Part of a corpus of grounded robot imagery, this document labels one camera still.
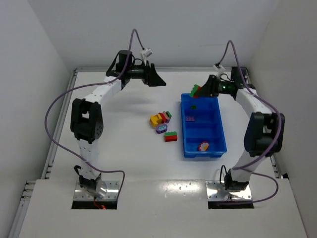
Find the green lego brick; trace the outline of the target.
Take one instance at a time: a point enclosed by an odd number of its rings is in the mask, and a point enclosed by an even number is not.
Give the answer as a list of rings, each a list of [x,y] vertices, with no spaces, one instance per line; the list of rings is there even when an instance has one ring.
[[[170,132],[165,132],[164,137],[169,137],[169,136],[176,136],[177,132],[176,131],[170,131]]]
[[[189,96],[192,98],[197,98],[197,96],[195,96],[195,93],[200,89],[201,87],[197,84],[195,84],[192,88],[192,90],[190,91]]]

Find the yellow lego piece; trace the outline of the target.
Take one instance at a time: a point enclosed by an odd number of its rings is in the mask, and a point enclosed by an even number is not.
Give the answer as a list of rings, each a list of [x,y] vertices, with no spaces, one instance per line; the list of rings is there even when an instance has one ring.
[[[162,117],[160,114],[150,116],[150,124],[153,128],[156,128],[158,125],[162,124]]]

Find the red flower lego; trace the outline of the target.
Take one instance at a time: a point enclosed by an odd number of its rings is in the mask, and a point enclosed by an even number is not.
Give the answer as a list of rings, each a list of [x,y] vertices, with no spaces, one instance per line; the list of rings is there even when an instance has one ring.
[[[208,148],[209,148],[209,143],[207,141],[201,142],[198,146],[199,151],[207,151]]]

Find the purple flower lego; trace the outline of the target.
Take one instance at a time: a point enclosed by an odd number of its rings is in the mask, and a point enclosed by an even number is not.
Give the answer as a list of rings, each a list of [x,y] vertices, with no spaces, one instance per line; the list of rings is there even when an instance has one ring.
[[[156,127],[156,133],[157,134],[165,133],[165,132],[167,132],[167,129],[168,129],[168,125],[166,123],[159,124]]]

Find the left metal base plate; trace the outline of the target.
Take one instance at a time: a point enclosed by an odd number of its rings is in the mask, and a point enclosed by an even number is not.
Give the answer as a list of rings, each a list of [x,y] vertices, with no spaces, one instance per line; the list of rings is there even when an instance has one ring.
[[[115,201],[118,196],[119,181],[103,180],[101,185],[97,186],[96,191],[85,188],[76,183],[74,190],[74,201],[93,201],[96,198],[97,201]]]

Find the metal base plate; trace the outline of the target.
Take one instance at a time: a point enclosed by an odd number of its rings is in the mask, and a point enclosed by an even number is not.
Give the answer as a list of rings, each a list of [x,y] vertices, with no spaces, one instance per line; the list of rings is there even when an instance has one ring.
[[[101,185],[97,186],[96,191],[85,188],[76,183],[74,190],[74,201],[93,201],[96,198],[97,201],[115,201],[118,196],[119,181],[103,180]]]
[[[250,186],[245,190],[231,191],[225,190],[218,180],[207,180],[206,191],[208,201],[211,202],[244,202],[252,201]]]

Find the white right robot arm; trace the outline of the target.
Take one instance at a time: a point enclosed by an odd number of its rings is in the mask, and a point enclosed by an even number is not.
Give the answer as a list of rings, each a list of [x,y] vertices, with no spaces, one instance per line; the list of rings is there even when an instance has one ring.
[[[207,82],[194,90],[195,97],[230,95],[246,112],[249,122],[244,135],[244,152],[224,176],[224,188],[239,192],[249,185],[250,177],[260,163],[281,150],[285,116],[261,99],[247,83],[246,68],[232,67],[230,80],[210,75]]]

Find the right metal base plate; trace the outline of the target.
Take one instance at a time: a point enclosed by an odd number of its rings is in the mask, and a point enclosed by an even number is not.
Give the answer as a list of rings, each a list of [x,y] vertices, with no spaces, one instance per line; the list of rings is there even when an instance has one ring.
[[[250,186],[245,190],[231,191],[225,190],[218,180],[207,180],[206,191],[208,201],[211,202],[244,202],[252,201]]]

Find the green lego in cluster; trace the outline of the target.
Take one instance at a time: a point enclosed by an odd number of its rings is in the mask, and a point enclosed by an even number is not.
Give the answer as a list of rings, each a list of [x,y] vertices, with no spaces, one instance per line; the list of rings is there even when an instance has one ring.
[[[167,114],[167,116],[168,116],[169,119],[172,118],[172,115],[171,115],[171,113],[170,113],[169,111],[166,111],[166,114]]]

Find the red bottom lego brick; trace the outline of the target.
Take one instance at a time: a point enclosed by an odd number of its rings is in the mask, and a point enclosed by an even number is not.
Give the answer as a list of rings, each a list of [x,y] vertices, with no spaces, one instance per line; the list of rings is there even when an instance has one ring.
[[[177,135],[170,135],[170,136],[164,137],[165,142],[177,141],[177,139],[178,139]]]

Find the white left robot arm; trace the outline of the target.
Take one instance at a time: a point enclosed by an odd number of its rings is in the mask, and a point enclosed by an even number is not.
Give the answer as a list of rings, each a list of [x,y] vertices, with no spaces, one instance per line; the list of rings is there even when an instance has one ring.
[[[144,48],[141,51],[141,64],[136,65],[133,54],[120,50],[106,71],[105,84],[72,103],[70,129],[83,158],[82,165],[75,166],[74,169],[81,187],[93,197],[100,197],[106,191],[102,174],[95,169],[99,157],[99,138],[104,130],[102,107],[131,79],[140,79],[150,87],[166,85],[157,74],[154,64],[148,61],[152,53],[151,49]]]

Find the green top lego brick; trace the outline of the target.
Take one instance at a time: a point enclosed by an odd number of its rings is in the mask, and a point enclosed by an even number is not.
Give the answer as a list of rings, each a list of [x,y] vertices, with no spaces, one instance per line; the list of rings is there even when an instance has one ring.
[[[169,136],[176,136],[177,132],[176,131],[170,131],[170,132],[165,132],[164,137],[169,137]]]

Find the blue compartment bin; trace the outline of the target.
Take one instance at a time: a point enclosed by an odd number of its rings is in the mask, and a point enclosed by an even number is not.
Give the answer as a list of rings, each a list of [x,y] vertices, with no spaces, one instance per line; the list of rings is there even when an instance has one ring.
[[[222,157],[227,152],[227,147],[218,99],[192,98],[189,93],[183,93],[180,110],[184,157],[194,159],[205,157],[207,160]],[[196,121],[187,122],[186,116],[194,116]],[[203,141],[209,143],[207,151],[198,150],[199,144]]]

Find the purple curved lego brick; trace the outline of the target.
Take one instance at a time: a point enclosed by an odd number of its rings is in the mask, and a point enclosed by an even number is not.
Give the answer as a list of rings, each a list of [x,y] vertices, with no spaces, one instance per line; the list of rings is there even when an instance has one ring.
[[[186,116],[185,117],[185,121],[187,121],[187,122],[195,122],[196,120],[195,120],[194,116]]]

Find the red lego in cluster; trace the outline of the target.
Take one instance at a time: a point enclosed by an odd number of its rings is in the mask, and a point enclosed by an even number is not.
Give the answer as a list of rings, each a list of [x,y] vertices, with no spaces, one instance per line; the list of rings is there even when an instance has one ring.
[[[162,119],[162,123],[166,123],[166,117],[163,113],[159,113],[161,119]]]

